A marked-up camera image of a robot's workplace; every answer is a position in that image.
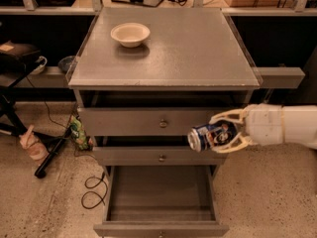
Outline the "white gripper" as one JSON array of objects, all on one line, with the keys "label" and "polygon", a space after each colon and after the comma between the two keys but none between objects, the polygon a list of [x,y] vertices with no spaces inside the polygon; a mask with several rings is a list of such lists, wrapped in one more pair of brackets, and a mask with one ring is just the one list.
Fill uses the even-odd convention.
[{"label": "white gripper", "polygon": [[228,154],[245,149],[252,143],[278,145],[283,142],[282,107],[269,104],[252,104],[245,109],[233,109],[215,114],[209,123],[228,121],[235,124],[244,124],[248,136],[240,132],[228,144],[213,147],[218,154]]}]

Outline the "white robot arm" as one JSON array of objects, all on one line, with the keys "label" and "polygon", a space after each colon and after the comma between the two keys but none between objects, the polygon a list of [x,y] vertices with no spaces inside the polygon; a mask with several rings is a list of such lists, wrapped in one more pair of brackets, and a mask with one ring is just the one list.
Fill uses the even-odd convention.
[{"label": "white robot arm", "polygon": [[212,151],[227,154],[250,145],[300,144],[317,149],[317,106],[281,106],[251,104],[213,115],[210,124],[229,121],[236,125],[237,135],[224,146]]}]

